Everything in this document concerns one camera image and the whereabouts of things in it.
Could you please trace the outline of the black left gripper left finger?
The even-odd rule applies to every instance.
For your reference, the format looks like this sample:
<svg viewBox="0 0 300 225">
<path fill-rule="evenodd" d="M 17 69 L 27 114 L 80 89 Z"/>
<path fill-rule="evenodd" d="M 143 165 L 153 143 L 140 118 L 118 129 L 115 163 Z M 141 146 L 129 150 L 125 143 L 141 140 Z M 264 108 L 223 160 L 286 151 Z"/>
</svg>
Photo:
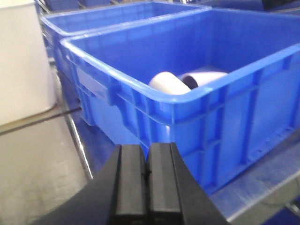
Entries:
<svg viewBox="0 0 300 225">
<path fill-rule="evenodd" d="M 77 194 L 34 225 L 145 225 L 145 159 L 137 144 L 117 145 Z"/>
</svg>

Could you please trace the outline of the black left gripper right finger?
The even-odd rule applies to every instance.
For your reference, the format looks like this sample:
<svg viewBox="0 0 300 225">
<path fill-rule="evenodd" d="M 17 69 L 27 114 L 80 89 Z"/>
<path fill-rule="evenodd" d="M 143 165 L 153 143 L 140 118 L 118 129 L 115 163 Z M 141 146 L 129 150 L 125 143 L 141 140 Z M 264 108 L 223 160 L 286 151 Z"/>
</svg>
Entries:
<svg viewBox="0 0 300 225">
<path fill-rule="evenodd" d="M 153 143 L 147 158 L 149 224 L 227 225 L 194 179 L 176 143 Z"/>
</svg>

